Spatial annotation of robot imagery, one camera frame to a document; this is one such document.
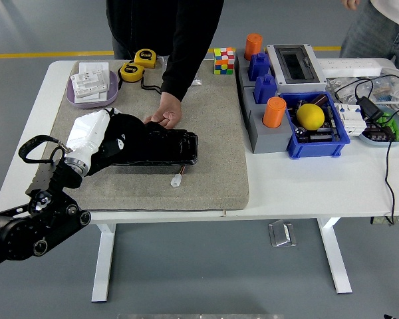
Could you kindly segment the person's left hand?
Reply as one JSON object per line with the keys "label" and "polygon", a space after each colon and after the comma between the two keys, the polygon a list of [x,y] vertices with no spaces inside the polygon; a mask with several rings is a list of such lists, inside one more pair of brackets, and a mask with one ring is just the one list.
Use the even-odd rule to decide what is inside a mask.
{"label": "person's left hand", "polygon": [[151,116],[148,116],[144,123],[155,122],[166,129],[173,129],[181,119],[181,102],[172,94],[162,92],[158,109]]}

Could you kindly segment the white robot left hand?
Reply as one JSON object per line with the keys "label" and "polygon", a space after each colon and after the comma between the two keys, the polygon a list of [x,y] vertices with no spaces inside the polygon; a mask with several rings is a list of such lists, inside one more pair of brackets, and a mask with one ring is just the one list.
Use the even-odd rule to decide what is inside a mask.
{"label": "white robot left hand", "polygon": [[114,108],[105,108],[78,117],[66,142],[66,163],[78,167],[86,175],[91,167],[92,156],[99,151],[104,141],[111,116],[119,113]]}

